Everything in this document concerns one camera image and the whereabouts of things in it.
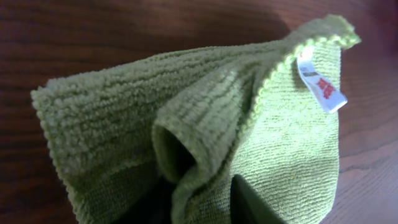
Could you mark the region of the green microfiber cloth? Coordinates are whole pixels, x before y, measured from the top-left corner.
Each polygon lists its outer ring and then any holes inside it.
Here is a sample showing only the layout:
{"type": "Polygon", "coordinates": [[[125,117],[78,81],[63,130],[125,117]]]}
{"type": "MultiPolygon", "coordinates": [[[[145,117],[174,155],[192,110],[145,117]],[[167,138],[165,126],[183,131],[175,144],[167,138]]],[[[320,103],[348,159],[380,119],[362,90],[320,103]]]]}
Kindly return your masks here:
{"type": "Polygon", "coordinates": [[[155,55],[31,92],[79,223],[113,223],[161,177],[172,223],[230,223],[242,175],[285,223],[319,223],[339,175],[342,16],[281,40],[155,55]]]}

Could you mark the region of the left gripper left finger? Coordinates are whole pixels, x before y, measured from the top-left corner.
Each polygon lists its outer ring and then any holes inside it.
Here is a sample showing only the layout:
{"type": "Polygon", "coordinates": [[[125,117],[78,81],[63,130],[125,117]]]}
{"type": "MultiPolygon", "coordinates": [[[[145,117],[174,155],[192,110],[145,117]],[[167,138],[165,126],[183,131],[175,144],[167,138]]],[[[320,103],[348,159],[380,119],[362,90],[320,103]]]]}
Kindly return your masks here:
{"type": "Polygon", "coordinates": [[[161,177],[114,224],[171,224],[172,193],[176,185],[161,177]]]}

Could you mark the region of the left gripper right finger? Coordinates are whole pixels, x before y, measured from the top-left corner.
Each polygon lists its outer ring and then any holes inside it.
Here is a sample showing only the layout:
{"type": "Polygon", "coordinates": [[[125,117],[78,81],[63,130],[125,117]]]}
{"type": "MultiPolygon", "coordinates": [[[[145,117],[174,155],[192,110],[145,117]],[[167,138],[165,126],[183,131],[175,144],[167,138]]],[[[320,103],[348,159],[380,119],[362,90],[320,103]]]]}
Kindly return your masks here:
{"type": "Polygon", "coordinates": [[[231,181],[229,208],[231,224],[284,224],[239,174],[231,181]]]}

